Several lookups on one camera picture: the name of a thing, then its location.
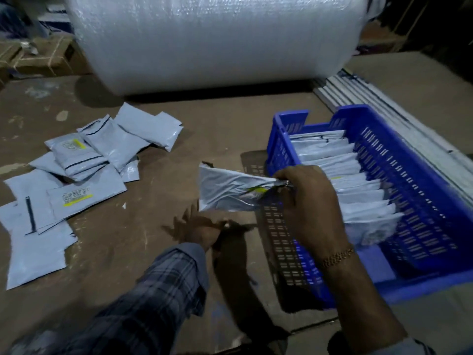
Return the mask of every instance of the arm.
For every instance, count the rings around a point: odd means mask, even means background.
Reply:
[[[351,248],[337,194],[319,167],[288,167],[275,177],[290,180],[296,188],[295,193],[282,190],[284,219],[319,269],[324,260]],[[373,352],[407,338],[356,253],[322,269],[322,274],[335,298],[343,333],[355,353]]]
[[[220,225],[186,211],[174,219],[180,245],[156,258],[136,286],[99,312],[53,354],[169,354],[181,324],[204,311],[209,279],[205,251]]]

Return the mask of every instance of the bubble wrap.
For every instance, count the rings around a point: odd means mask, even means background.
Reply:
[[[116,95],[329,77],[368,17],[368,0],[65,1]]]

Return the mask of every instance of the gold bracelet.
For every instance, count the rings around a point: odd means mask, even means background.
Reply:
[[[353,249],[353,246],[350,246],[347,250],[344,250],[342,252],[335,253],[331,256],[329,256],[327,259],[324,259],[322,261],[322,269],[327,269],[330,266],[337,265],[340,263],[342,260],[349,258],[352,256],[352,254],[355,252],[355,249]]]

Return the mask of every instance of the hand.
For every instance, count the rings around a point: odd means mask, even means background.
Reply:
[[[284,220],[317,263],[350,246],[337,193],[322,169],[297,165],[281,169],[274,177],[295,187],[281,190]]]
[[[226,227],[227,221],[212,222],[209,218],[199,215],[198,202],[187,208],[182,216],[182,220],[174,217],[174,229],[171,235],[174,240],[180,243],[197,243],[204,251],[217,241],[221,230]]]

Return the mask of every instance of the left hand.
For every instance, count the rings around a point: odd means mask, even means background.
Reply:
[[[197,243],[206,252],[217,241],[220,232],[227,223],[226,220],[214,223],[209,218],[199,215],[197,201],[186,209],[182,215],[182,220],[174,217],[172,237],[179,243]]]

